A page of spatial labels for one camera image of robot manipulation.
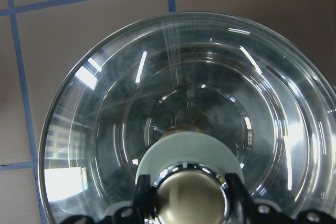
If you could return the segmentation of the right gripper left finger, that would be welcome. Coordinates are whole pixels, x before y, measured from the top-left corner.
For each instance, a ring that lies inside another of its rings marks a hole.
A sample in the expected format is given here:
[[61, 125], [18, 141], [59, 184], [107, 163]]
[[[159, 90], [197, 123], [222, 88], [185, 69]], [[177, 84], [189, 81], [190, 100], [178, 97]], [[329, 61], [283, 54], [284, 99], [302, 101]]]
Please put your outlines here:
[[149, 174], [138, 177], [131, 204], [131, 223], [145, 223], [154, 216], [154, 190]]

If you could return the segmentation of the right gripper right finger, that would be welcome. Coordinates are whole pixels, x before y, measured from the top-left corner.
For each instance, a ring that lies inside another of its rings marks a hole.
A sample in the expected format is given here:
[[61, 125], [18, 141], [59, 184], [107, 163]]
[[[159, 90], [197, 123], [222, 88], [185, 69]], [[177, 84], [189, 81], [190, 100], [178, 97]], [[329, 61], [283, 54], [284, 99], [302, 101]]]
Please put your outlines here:
[[252, 199], [244, 183], [235, 173], [227, 173], [228, 192], [231, 203], [231, 223], [257, 223], [257, 204]]

